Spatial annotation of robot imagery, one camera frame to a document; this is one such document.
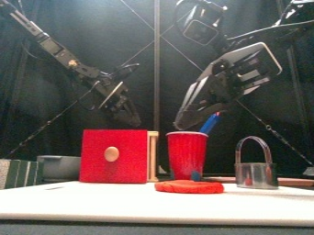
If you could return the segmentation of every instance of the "red plastic cup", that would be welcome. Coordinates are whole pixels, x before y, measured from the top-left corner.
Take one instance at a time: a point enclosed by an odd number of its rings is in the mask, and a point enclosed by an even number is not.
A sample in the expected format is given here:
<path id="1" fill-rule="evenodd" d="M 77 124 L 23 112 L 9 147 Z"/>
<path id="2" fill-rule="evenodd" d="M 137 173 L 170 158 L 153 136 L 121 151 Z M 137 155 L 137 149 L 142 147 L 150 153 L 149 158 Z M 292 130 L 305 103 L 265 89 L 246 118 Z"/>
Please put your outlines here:
<path id="1" fill-rule="evenodd" d="M 172 174 L 174 180 L 202 180 L 209 136 L 194 131 L 168 134 Z"/>

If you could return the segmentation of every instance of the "blue handle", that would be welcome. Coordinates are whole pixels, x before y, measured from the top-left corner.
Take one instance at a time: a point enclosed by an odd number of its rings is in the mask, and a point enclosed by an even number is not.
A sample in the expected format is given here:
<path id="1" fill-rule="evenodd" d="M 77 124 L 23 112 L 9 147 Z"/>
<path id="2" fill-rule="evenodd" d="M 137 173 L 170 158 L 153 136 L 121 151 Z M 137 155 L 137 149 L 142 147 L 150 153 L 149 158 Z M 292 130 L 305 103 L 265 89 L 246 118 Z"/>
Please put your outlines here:
<path id="1" fill-rule="evenodd" d="M 216 113 L 202 125 L 201 133 L 209 135 L 218 121 L 220 121 L 220 113 Z"/>

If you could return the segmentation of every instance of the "table surface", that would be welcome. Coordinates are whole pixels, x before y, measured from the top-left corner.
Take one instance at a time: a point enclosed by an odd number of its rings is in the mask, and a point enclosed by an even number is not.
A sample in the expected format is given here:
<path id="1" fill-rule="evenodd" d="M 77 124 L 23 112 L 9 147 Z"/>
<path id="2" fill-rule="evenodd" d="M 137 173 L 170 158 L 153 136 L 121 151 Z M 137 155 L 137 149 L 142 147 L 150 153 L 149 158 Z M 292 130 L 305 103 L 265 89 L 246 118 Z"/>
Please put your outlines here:
<path id="1" fill-rule="evenodd" d="M 0 191 L 0 219 L 314 227 L 314 191 L 246 189 L 170 194 L 156 184 L 67 182 Z"/>

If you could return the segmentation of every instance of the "silver lock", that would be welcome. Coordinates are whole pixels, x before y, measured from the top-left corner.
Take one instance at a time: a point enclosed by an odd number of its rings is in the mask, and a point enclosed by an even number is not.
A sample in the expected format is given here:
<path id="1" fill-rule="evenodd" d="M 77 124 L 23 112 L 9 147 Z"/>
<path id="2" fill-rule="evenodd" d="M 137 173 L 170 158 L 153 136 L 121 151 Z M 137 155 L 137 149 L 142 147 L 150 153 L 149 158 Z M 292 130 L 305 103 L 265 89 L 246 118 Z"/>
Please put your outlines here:
<path id="1" fill-rule="evenodd" d="M 256 140 L 264 150 L 265 162 L 241 163 L 241 150 L 246 140 Z M 273 163 L 270 148 L 266 142 L 256 137 L 244 138 L 236 148 L 236 182 L 238 187 L 278 189 L 277 165 Z"/>

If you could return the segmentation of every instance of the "round knob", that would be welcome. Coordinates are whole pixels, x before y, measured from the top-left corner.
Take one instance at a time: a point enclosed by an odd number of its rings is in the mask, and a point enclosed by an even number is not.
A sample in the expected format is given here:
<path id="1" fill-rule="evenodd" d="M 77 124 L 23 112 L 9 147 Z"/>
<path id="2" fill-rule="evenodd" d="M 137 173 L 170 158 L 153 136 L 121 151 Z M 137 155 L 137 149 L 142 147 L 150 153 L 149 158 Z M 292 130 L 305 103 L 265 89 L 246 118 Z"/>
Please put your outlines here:
<path id="1" fill-rule="evenodd" d="M 109 162 L 117 161 L 119 158 L 119 150 L 115 147 L 109 147 L 105 151 L 105 158 Z"/>

